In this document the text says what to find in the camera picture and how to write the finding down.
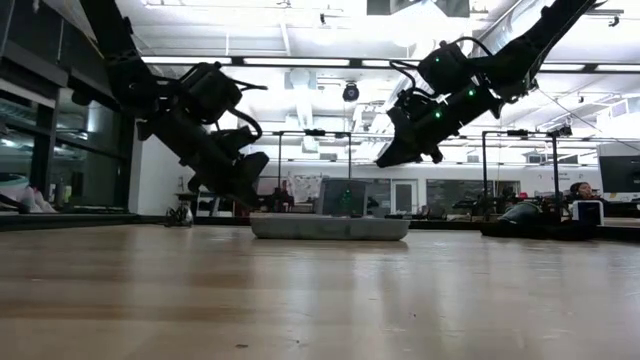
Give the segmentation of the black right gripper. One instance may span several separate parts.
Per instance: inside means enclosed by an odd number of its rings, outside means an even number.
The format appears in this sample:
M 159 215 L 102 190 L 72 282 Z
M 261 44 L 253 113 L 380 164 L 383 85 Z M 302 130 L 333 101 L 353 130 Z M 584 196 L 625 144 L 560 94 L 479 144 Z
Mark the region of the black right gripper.
M 436 153 L 435 162 L 442 160 L 437 145 L 459 130 L 490 112 L 500 117 L 504 100 L 484 85 L 469 85 L 452 93 L 422 116 L 408 118 L 409 133 L 405 140 L 394 138 L 375 161 L 379 168 L 422 162 L 423 155 Z

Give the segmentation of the white box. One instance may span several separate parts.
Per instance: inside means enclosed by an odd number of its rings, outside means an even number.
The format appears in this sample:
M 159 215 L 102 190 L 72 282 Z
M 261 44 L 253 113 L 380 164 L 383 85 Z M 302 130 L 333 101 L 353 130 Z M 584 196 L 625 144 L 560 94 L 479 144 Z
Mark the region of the white box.
M 587 225 L 604 224 L 604 204 L 599 200 L 577 200 L 572 204 L 572 219 Z

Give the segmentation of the grey plastic tool case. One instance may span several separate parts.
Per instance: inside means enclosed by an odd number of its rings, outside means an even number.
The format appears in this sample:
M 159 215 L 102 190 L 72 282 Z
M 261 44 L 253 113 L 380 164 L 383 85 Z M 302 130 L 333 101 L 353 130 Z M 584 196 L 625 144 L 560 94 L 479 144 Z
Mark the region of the grey plastic tool case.
M 314 214 L 265 213 L 250 217 L 250 227 L 259 239 L 399 241 L 409 220 L 375 217 L 336 217 Z

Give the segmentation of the black background rig frame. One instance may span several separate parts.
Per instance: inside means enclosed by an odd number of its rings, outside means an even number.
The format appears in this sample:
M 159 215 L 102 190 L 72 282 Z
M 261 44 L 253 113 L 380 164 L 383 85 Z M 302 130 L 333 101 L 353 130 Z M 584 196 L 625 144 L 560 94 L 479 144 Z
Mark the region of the black background rig frame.
M 285 135 L 288 134 L 299 134 L 304 136 L 311 137 L 326 137 L 328 135 L 333 135 L 335 139 L 348 139 L 348 179 L 352 179 L 352 133 L 348 131 L 326 131 L 322 129 L 303 129 L 303 130 L 281 130 L 274 131 L 271 133 L 273 136 L 278 137 L 278 158 L 277 158 L 277 180 L 278 180 L 278 188 L 281 189 L 282 182 L 282 139 Z
M 550 141 L 552 144 L 552 164 L 553 164 L 553 182 L 554 182 L 554 213 L 558 223 L 563 218 L 563 195 L 560 192 L 559 186 L 559 163 L 558 163 L 558 133 L 557 132 L 541 132 L 541 131 L 529 131 L 525 129 L 516 130 L 485 130 L 481 133 L 481 148 L 482 148 L 482 171 L 483 171 L 483 194 L 482 194 L 482 210 L 484 219 L 489 220 L 489 205 L 488 201 L 488 162 L 486 158 L 486 138 L 489 134 L 504 135 L 505 137 L 518 137 L 527 140 L 530 136 L 542 135 L 543 141 Z

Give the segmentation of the white cloth bundle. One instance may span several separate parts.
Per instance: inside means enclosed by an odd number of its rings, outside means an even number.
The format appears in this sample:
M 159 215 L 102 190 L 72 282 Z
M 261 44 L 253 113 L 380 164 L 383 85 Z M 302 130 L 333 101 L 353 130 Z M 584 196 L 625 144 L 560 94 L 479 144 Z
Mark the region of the white cloth bundle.
M 26 176 L 12 173 L 0 173 L 0 205 L 13 207 L 20 214 L 56 213 Z

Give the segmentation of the black computer monitor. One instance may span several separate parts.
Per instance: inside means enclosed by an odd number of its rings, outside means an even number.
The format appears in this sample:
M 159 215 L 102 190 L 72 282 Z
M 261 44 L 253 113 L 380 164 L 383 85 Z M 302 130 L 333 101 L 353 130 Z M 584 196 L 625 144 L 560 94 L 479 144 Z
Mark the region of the black computer monitor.
M 599 169 L 604 192 L 640 193 L 640 156 L 603 156 Z

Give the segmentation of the white door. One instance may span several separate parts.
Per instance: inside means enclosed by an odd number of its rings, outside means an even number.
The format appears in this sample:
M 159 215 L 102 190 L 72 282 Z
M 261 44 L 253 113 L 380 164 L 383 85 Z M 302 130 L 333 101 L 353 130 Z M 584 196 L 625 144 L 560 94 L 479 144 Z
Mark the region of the white door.
M 391 182 L 391 211 L 393 214 L 414 213 L 418 208 L 418 182 L 393 180 Z

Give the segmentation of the black work gloves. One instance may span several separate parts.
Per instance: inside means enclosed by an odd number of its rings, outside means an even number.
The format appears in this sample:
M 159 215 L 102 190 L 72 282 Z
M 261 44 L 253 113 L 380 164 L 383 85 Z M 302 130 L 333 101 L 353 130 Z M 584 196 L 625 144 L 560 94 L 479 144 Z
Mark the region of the black work gloves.
M 484 223 L 484 236 L 532 240 L 585 241 L 597 234 L 598 226 L 565 218 L 568 208 L 553 203 L 519 202 L 506 208 L 495 222 Z

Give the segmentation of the person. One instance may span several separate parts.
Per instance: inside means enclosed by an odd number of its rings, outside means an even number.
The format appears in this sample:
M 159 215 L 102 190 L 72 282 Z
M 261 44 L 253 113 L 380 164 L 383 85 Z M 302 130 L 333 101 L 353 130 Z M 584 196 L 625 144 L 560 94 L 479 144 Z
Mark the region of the person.
M 596 200 L 600 196 L 597 195 L 588 182 L 573 183 L 570 188 L 570 197 L 573 200 Z

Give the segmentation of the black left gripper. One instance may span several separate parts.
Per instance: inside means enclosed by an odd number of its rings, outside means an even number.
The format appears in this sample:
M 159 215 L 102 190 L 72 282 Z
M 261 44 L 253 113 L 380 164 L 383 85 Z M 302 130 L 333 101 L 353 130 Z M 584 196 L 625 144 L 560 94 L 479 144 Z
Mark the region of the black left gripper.
M 178 158 L 182 166 L 194 171 L 188 181 L 191 192 L 205 187 L 217 196 L 233 200 L 244 207 L 260 205 L 254 187 L 269 162 L 263 152 L 248 155 L 222 150 L 210 138 L 210 133 L 185 112 L 167 112 L 137 123 L 138 139 L 156 137 Z

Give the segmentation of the white printed poster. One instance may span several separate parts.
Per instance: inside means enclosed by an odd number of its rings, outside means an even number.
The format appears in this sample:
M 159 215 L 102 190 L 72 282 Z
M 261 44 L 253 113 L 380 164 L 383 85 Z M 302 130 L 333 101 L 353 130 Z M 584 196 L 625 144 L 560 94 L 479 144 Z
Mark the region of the white printed poster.
M 321 175 L 294 175 L 288 174 L 288 192 L 294 198 L 295 203 L 303 203 L 308 199 L 319 196 L 323 177 Z

